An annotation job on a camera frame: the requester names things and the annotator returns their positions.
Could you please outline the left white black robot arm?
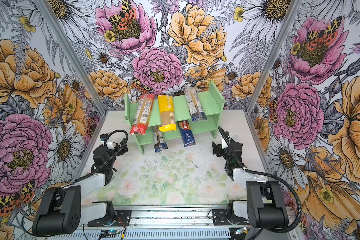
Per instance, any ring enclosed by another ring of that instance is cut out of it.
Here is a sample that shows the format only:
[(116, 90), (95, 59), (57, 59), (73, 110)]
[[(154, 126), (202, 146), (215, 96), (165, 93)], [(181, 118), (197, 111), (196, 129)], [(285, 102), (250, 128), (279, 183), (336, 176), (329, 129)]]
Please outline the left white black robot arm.
[(115, 171), (113, 165), (117, 156), (128, 151), (127, 145), (108, 148), (98, 146), (93, 154), (91, 172), (63, 187), (49, 188), (41, 203), (32, 226), (36, 237), (51, 237), (71, 234), (80, 225), (94, 222), (109, 225), (116, 220), (111, 201), (82, 205), (82, 198), (107, 185)]

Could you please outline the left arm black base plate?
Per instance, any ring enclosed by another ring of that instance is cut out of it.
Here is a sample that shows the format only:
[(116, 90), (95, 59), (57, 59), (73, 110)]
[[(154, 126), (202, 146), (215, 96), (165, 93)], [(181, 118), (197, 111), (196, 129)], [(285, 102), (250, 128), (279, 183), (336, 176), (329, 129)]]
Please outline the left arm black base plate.
[(131, 210), (115, 210), (112, 214), (87, 223), (88, 227), (128, 227), (131, 221)]

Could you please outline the red-ended spaghetti bag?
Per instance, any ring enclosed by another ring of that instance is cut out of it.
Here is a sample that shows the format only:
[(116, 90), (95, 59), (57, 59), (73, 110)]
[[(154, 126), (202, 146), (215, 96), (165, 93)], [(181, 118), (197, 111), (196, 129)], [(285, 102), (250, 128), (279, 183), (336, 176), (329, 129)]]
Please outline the red-ended spaghetti bag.
[(143, 94), (139, 101), (135, 112), (134, 121), (130, 130), (130, 135), (145, 135), (151, 111), (153, 108), (155, 96), (151, 94)]

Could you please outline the blue-ended spaghetti bag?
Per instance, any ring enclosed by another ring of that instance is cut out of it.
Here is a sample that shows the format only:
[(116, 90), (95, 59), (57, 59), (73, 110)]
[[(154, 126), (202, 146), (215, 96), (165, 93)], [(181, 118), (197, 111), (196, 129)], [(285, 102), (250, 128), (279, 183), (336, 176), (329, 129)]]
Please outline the blue-ended spaghetti bag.
[(153, 137), (154, 137), (154, 148), (155, 153), (159, 153), (162, 150), (167, 150), (168, 145), (165, 142), (164, 134), (160, 131), (159, 126), (153, 128)]
[(184, 93), (188, 103), (192, 122), (207, 121), (207, 116), (196, 90), (194, 88), (187, 88), (185, 89)]

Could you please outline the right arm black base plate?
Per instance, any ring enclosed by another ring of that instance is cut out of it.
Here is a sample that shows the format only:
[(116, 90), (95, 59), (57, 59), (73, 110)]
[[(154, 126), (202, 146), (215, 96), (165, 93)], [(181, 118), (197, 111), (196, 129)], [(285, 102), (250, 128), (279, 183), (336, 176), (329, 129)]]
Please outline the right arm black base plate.
[(213, 221), (214, 226), (238, 226), (249, 225), (249, 221), (245, 218), (238, 217), (227, 209), (212, 209), (208, 213), (208, 218)]

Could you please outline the blue Barilla spaghetti box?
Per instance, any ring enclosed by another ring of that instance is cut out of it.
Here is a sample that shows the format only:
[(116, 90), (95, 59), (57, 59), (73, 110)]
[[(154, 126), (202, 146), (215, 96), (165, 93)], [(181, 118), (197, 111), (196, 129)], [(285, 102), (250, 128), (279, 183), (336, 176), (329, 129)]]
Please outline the blue Barilla spaghetti box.
[(183, 140), (184, 147), (193, 146), (196, 144), (191, 126), (187, 120), (179, 121), (178, 127)]

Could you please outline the yellow spaghetti bag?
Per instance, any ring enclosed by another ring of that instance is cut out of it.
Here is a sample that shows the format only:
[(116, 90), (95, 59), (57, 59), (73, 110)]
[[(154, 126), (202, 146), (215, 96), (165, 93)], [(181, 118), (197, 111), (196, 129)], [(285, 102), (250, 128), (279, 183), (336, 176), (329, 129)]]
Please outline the yellow spaghetti bag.
[(159, 95), (158, 103), (161, 118), (161, 126), (159, 127), (159, 130), (163, 133), (176, 131), (177, 124), (175, 120), (173, 97), (168, 95)]

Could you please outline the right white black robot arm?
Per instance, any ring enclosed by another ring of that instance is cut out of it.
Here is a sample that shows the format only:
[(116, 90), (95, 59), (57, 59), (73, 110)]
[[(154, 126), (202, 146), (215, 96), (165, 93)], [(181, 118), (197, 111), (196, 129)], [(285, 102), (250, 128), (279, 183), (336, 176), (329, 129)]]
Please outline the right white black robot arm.
[(246, 199), (232, 197), (225, 211), (213, 210), (215, 225), (245, 225), (255, 229), (281, 230), (289, 226), (289, 217), (282, 191), (276, 181), (267, 180), (263, 173), (252, 174), (241, 168), (241, 143), (212, 142), (212, 153), (226, 161), (225, 171), (235, 184), (244, 187)]

